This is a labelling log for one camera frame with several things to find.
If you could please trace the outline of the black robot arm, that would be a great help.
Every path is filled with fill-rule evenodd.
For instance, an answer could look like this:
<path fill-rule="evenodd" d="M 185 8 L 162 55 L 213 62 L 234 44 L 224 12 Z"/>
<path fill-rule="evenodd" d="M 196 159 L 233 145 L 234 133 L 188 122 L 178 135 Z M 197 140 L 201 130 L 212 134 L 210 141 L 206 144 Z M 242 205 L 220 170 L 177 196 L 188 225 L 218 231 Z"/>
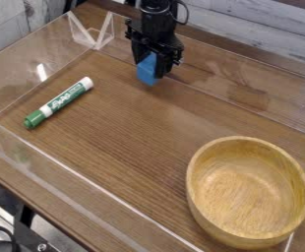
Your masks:
<path fill-rule="evenodd" d="M 188 5 L 182 0 L 142 0 L 141 18 L 127 19 L 125 37 L 131 41 L 131 52 L 137 68 L 150 70 L 150 83 L 162 79 L 184 59 L 185 45 L 176 35 L 178 6 Z"/>

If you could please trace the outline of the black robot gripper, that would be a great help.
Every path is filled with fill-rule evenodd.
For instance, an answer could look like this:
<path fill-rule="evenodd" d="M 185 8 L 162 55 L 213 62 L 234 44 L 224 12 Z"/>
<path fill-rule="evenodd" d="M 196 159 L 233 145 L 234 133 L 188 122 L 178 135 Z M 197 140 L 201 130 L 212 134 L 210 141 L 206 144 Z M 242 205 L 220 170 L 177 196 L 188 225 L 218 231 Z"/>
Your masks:
<path fill-rule="evenodd" d="M 173 65 L 180 63 L 185 50 L 176 37 L 177 25 L 186 23 L 178 19 L 180 6 L 186 6 L 186 3 L 142 2 L 141 18 L 125 21 L 125 37 L 131 41 L 134 62 L 139 63 L 152 52 L 157 54 L 157 79 L 162 79 Z"/>

